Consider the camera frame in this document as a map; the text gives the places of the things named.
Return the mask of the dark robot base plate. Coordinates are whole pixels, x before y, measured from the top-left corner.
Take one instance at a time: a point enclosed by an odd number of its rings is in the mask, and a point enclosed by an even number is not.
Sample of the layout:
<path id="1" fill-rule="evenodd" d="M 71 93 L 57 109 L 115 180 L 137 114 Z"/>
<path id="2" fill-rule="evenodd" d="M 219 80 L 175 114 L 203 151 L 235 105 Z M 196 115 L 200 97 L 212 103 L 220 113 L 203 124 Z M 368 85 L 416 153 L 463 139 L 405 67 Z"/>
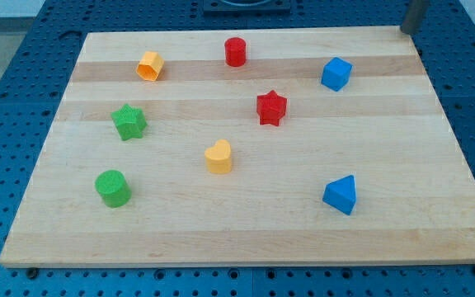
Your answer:
<path id="1" fill-rule="evenodd" d="M 289 12 L 290 0 L 203 0 L 205 15 L 219 13 Z"/>

